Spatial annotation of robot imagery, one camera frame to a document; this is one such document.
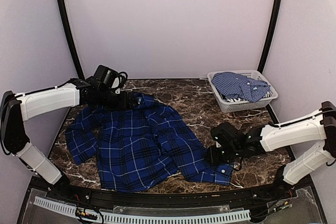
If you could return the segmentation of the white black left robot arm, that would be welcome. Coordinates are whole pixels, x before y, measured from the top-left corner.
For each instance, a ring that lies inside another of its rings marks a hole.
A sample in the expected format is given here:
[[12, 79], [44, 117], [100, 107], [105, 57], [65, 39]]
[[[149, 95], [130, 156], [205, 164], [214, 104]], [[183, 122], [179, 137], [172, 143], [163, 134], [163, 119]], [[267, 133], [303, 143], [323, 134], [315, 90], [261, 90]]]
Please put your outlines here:
[[51, 139], [65, 111], [79, 105], [101, 105], [112, 111], [135, 107], [129, 91], [115, 91], [94, 79], [70, 79], [64, 84], [25, 93], [4, 92], [1, 99], [1, 145], [6, 155], [18, 157], [32, 172], [53, 186], [63, 201], [74, 197], [67, 176], [47, 158]]

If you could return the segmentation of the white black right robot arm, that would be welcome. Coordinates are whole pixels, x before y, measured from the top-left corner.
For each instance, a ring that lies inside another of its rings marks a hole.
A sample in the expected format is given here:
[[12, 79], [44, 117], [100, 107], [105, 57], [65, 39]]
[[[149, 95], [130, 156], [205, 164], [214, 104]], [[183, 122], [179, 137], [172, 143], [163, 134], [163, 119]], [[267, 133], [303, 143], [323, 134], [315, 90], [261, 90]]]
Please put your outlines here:
[[229, 163], [236, 158], [250, 158], [314, 141], [315, 144], [300, 157], [277, 170], [276, 182], [268, 187], [268, 195], [278, 200], [287, 193], [288, 185], [297, 184], [324, 164], [331, 166], [335, 163], [335, 105], [325, 101], [321, 108], [306, 116], [255, 127], [247, 133], [224, 122], [211, 130], [211, 136], [219, 146], [208, 148], [206, 160], [210, 164]]

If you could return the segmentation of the blue plaid long sleeve shirt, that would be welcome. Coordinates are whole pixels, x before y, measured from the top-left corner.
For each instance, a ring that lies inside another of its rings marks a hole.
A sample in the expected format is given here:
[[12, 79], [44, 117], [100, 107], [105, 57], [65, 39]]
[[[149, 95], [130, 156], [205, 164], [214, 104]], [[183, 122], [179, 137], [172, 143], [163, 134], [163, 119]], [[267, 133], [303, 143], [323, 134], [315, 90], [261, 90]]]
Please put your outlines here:
[[83, 109], [65, 131], [77, 165], [95, 157], [103, 189], [147, 190], [180, 172], [189, 182], [229, 185], [230, 164], [211, 165], [206, 148], [171, 106], [136, 93], [131, 110]]

